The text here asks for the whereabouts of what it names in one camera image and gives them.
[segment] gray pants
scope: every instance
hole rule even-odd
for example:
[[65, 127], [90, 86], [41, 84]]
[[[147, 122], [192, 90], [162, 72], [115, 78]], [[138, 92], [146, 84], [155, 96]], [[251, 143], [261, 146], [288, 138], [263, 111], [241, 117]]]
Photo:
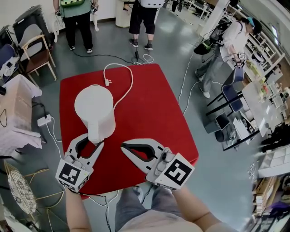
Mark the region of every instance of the gray pants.
[[214, 51], [214, 54], [217, 56], [213, 56], [213, 58], [207, 62], [205, 65], [200, 67], [199, 69], [196, 70], [197, 76], [203, 77], [203, 81], [201, 82], [201, 89], [204, 92], [209, 92], [210, 87], [212, 84], [212, 81], [215, 78], [215, 73], [220, 69], [220, 67], [224, 64], [224, 61], [221, 57], [221, 52], [219, 50], [219, 47], [217, 47]]
[[[152, 197], [151, 209], [166, 213], [172, 213], [182, 218], [178, 210], [174, 196], [166, 189], [157, 187]], [[128, 221], [144, 214], [148, 209], [140, 203], [137, 195], [132, 188], [126, 188], [122, 191], [121, 198], [117, 203], [115, 215], [115, 230], [119, 231]]]

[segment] green bag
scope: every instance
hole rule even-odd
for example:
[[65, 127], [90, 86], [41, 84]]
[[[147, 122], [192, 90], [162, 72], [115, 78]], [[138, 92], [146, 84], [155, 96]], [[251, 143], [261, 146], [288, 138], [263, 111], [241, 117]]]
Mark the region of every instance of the green bag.
[[63, 8], [71, 7], [71, 6], [77, 6], [81, 5], [85, 2], [85, 0], [61, 0], [60, 5]]

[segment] power strip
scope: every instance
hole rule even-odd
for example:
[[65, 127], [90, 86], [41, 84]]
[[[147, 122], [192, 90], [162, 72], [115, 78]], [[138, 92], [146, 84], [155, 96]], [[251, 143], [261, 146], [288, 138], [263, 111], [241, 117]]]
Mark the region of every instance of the power strip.
[[38, 126], [43, 126], [45, 124], [48, 124], [49, 122], [51, 122], [51, 115], [50, 114], [47, 114], [46, 115], [46, 118], [45, 117], [42, 117], [42, 118], [39, 118], [37, 120], [37, 125]]

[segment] black shorts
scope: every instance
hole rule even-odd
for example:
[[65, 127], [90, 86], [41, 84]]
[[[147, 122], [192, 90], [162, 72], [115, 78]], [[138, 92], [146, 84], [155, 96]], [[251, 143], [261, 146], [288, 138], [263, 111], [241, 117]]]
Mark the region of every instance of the black shorts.
[[139, 34], [140, 33], [140, 25], [144, 20], [144, 26], [146, 27], [147, 34], [154, 34], [155, 32], [155, 16], [156, 16], [157, 8], [146, 8], [141, 6], [139, 0], [134, 2], [131, 20], [130, 20], [130, 28], [129, 32], [131, 34]]

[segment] green shirt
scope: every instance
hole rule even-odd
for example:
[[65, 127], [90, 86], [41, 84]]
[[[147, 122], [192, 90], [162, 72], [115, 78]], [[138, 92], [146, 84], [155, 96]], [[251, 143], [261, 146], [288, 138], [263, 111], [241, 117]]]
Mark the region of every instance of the green shirt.
[[91, 1], [92, 0], [85, 0], [85, 2], [81, 5], [63, 8], [61, 7], [60, 0], [59, 0], [59, 10], [62, 17], [64, 18], [70, 18], [77, 15], [83, 15], [91, 10]]

